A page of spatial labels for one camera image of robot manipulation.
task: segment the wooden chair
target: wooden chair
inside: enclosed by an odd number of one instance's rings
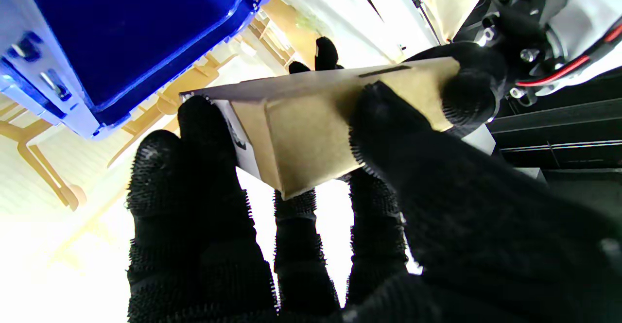
[[[216,80],[218,75],[220,75],[218,70],[237,56],[238,55],[231,55],[226,60],[218,62],[218,60],[208,53],[204,56],[206,60],[204,66],[195,65],[175,79],[164,91],[158,92],[157,95],[159,99],[155,105],[166,115],[177,114],[177,109],[182,105],[179,98],[180,92],[207,87],[207,85],[211,84],[211,82]]]
[[[0,110],[0,118],[9,115],[7,119],[0,120],[0,135],[17,142],[17,152],[24,161],[52,188],[64,206],[76,210],[78,206],[86,203],[86,194],[79,186],[66,184],[50,162],[45,159],[37,144],[33,143],[36,137],[42,135],[52,125],[43,119],[39,119],[25,128],[11,123],[26,112],[27,109],[20,107],[15,102]]]
[[[151,108],[145,109],[142,106],[138,106],[138,110],[142,111],[140,117],[122,127],[124,131],[132,135],[132,138],[108,162],[107,166],[110,168],[119,159],[133,153],[135,150],[134,146],[138,145],[138,140],[142,139],[153,128],[154,124],[166,115],[175,115],[175,117],[163,129],[175,133],[179,129],[176,116],[177,109],[182,104],[179,93],[206,87],[218,78],[218,69],[222,68],[236,56],[232,55],[223,62],[218,62],[211,55],[205,55],[206,63],[204,66],[193,66],[175,79],[164,91],[158,91],[157,102]]]

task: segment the bright light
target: bright light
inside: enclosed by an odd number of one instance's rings
[[[477,40],[477,44],[478,44],[479,46],[484,47],[484,46],[486,46],[486,41],[488,41],[488,38],[487,38],[487,37],[486,37],[486,35],[484,34],[484,35],[482,35],[482,37],[480,38],[480,40]]]

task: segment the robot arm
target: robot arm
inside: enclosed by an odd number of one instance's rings
[[[525,106],[622,66],[622,0],[492,0],[476,41],[500,51]]]

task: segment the wooden furniture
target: wooden furniture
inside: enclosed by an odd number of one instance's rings
[[[177,109],[182,105],[179,98],[180,92],[207,87],[207,85],[218,78],[218,70],[237,56],[231,55],[224,61],[218,62],[208,53],[204,56],[203,61],[205,61],[205,64],[203,66],[195,64],[195,66],[175,79],[164,91],[158,92],[159,99],[155,105],[166,115],[177,114]]]
[[[11,123],[26,112],[25,108],[15,102],[0,110],[0,118],[7,116],[7,119],[0,120],[0,135],[17,142],[17,152],[24,161],[50,186],[65,206],[76,210],[78,206],[86,203],[86,194],[79,186],[66,184],[45,159],[37,144],[33,143],[36,137],[42,135],[52,125],[43,119],[38,119],[25,128]]]
[[[251,22],[250,29],[262,44],[281,62],[288,67],[294,53],[311,68],[315,66],[315,40],[320,37],[315,31],[300,28],[297,19],[300,13],[282,0],[270,0],[261,7],[263,13]],[[278,42],[278,37],[270,35],[271,29],[276,29],[275,34],[282,33],[287,39],[288,45],[283,49]]]
[[[179,93],[206,87],[218,78],[218,69],[222,68],[236,56],[231,55],[226,60],[218,62],[211,55],[205,55],[205,64],[203,66],[193,66],[177,77],[164,91],[158,91],[157,102],[151,108],[146,109],[138,106],[138,110],[142,111],[142,114],[122,127],[122,130],[131,134],[132,138],[108,162],[107,167],[110,168],[115,165],[120,158],[125,157],[129,151],[133,151],[134,146],[138,144],[138,140],[142,139],[153,128],[154,124],[166,115],[175,115],[175,117],[163,129],[175,133],[179,128],[176,116],[177,109],[182,104]]]

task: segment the chair leg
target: chair leg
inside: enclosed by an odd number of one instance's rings
[[[72,211],[75,211],[78,206],[86,202],[86,194],[82,188],[75,185],[67,186],[36,145],[29,147],[25,142],[18,142],[17,152],[52,188],[64,206],[69,206]]]

